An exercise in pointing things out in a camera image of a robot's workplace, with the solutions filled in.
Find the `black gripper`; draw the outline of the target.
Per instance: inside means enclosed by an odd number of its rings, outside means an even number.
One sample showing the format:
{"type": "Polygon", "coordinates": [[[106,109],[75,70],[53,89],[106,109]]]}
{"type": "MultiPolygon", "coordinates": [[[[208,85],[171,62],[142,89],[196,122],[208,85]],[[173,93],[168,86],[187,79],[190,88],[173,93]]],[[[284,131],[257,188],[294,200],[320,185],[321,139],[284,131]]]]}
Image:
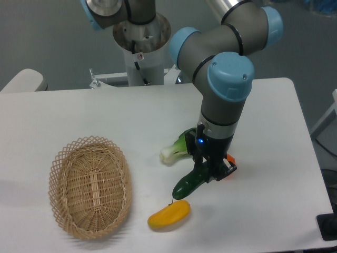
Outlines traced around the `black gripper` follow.
{"type": "Polygon", "coordinates": [[[212,176],[216,181],[220,181],[237,169],[235,162],[226,159],[234,135],[216,139],[203,133],[204,129],[205,126],[201,124],[195,132],[191,131],[185,135],[187,151],[194,161],[193,171],[201,173],[204,170],[205,159],[211,162],[211,166],[215,166],[212,176]]]}

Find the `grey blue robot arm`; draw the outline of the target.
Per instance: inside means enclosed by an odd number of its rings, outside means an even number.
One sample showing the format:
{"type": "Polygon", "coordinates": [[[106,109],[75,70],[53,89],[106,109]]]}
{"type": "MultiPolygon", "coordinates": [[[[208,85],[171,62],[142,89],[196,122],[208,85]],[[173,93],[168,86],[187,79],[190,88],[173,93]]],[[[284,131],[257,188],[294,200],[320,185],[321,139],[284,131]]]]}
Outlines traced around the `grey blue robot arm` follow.
{"type": "Polygon", "coordinates": [[[82,1],[96,30],[113,28],[125,51],[130,86],[164,82],[161,50],[202,94],[197,129],[186,134],[194,160],[189,178],[222,180],[235,170],[225,163],[244,103],[252,89],[254,66],[248,55],[277,43],[283,34],[279,12],[252,1],[208,1],[220,25],[207,33],[192,27],[171,32],[155,1],[82,1]]]}

